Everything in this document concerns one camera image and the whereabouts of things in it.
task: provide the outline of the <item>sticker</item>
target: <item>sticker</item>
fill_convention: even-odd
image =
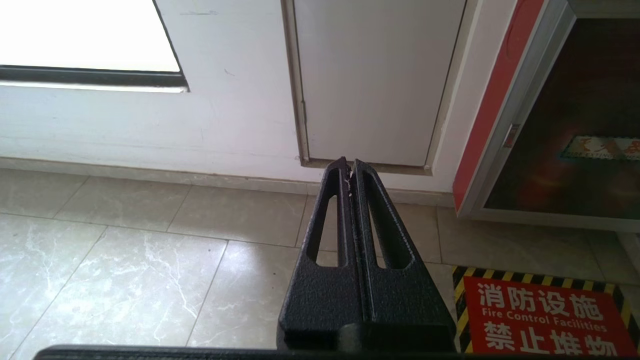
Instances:
[[[463,352],[639,353],[638,326],[615,284],[464,266],[453,277]]]
[[[562,157],[640,161],[640,139],[578,135],[569,142]]]

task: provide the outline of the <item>marble floor tile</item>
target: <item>marble floor tile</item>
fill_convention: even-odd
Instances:
[[[603,281],[582,229],[458,219],[438,208],[442,262]]]
[[[0,168],[0,212],[52,218],[86,178]]]
[[[0,215],[0,359],[9,359],[104,228]]]
[[[429,275],[433,282],[436,284],[442,300],[444,300],[449,314],[454,322],[457,322],[456,316],[456,302],[454,300],[454,288],[453,288],[453,266],[444,264],[424,263],[424,266],[429,270]]]
[[[334,251],[319,251],[316,264],[328,268],[338,266],[338,253]]]
[[[188,346],[275,348],[298,249],[230,241]]]
[[[294,246],[306,197],[194,186],[169,232]]]
[[[184,346],[226,242],[110,227],[20,346]]]
[[[640,276],[629,260],[618,236],[612,231],[585,230],[598,260],[600,270],[608,282],[640,285]]]
[[[90,177],[56,218],[165,231],[188,185]]]
[[[316,197],[310,196],[307,199],[305,213],[302,218],[302,225],[298,232],[297,247],[302,246],[307,233],[307,226],[316,204]],[[438,241],[438,222],[436,219],[436,208],[433,206],[421,206],[412,204],[395,204],[396,210],[407,231],[413,240],[414,245],[418,249],[423,261],[432,263],[440,262],[440,244]],[[324,229],[322,239],[320,241],[320,250],[336,251],[338,249],[337,235],[337,200],[332,197],[329,200],[326,218],[324,220]],[[376,253],[381,255],[380,246],[378,245],[378,236],[374,230],[374,241]]]

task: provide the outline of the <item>baseboard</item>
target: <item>baseboard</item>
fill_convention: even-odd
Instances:
[[[318,190],[320,189],[320,183],[306,181],[200,174],[195,172],[115,167],[82,163],[62,163],[57,161],[17,158],[0,158],[0,168],[114,177],[117,179],[141,181],[157,181],[160,183],[213,186],[217,188],[257,190],[263,192],[295,193],[301,195],[317,195]],[[453,195],[451,193],[420,192],[398,189],[387,189],[387,192],[392,201],[402,204],[443,206],[446,208],[453,208],[454,206]]]

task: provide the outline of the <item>floor sign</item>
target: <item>floor sign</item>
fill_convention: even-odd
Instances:
[[[639,353],[637,323],[614,284],[464,266],[453,278],[463,352]]]

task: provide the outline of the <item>textured black metal part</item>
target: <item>textured black metal part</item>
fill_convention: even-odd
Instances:
[[[278,348],[337,347],[338,330],[362,322],[359,274],[351,223],[347,161],[341,158],[324,171],[316,206],[278,320]],[[329,199],[338,202],[337,268],[316,264]]]
[[[339,266],[316,264],[338,197]],[[369,212],[387,268],[376,262]],[[376,171],[344,158],[325,171],[278,323],[279,349],[454,352],[455,324]]]
[[[405,341],[390,341],[395,350],[455,351],[456,326],[420,254],[411,241],[396,208],[376,171],[355,161],[351,176],[351,199],[355,209],[358,238],[356,251],[361,261],[363,320],[371,338],[377,332],[401,334]],[[373,218],[382,256],[387,268],[377,265],[371,222]],[[389,344],[369,341],[373,349],[389,349]]]
[[[40,351],[35,360],[414,360],[414,359],[532,359],[518,354],[486,354],[484,356],[449,353],[361,352],[338,351],[251,350],[241,348],[128,347],[121,345],[59,345]],[[536,359],[582,359],[593,357],[537,355]]]

